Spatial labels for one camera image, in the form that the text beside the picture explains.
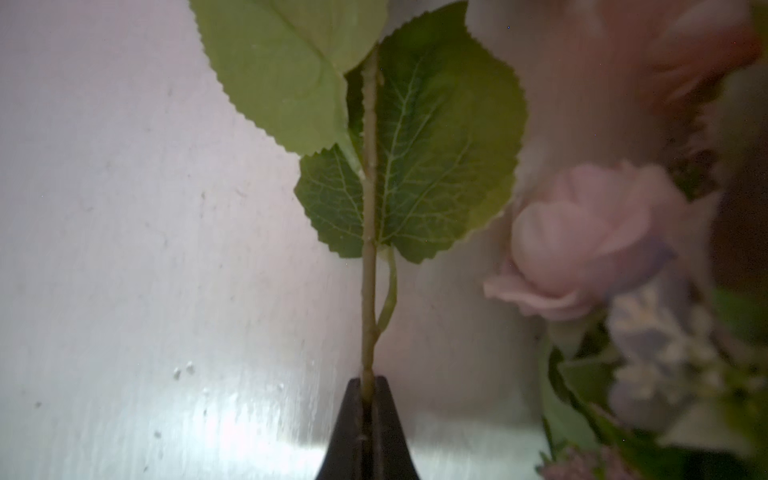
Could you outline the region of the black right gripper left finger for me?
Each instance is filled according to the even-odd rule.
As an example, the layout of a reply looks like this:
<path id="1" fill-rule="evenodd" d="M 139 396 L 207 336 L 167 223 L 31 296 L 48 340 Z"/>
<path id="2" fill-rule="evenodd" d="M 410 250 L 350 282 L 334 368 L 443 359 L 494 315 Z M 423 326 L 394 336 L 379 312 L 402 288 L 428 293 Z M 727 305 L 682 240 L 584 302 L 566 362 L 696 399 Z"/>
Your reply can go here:
<path id="1" fill-rule="evenodd" d="M 360 384 L 359 378 L 347 383 L 316 480 L 364 478 L 365 406 Z"/>

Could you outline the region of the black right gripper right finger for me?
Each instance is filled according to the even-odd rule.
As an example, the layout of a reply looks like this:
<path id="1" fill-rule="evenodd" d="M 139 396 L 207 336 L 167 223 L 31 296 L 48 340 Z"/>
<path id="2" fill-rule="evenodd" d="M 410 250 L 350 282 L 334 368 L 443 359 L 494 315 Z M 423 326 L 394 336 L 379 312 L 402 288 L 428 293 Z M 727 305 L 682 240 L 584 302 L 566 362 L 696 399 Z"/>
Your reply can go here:
<path id="1" fill-rule="evenodd" d="M 388 380 L 375 377 L 371 402 L 371 478 L 419 480 Z"/>

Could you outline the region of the orange sunflower stem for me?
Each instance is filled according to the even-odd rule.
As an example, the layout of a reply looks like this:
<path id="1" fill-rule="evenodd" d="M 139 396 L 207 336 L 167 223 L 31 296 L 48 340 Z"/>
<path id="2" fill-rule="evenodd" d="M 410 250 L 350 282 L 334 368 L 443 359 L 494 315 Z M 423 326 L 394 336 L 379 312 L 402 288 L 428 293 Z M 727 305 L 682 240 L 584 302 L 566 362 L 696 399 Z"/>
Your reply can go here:
<path id="1" fill-rule="evenodd" d="M 236 111 L 300 158 L 318 239 L 363 262 L 360 390 L 397 303 L 379 255 L 419 264 L 508 203 L 527 119 L 514 71 L 456 1 L 384 28 L 385 1 L 194 1 L 204 53 Z"/>

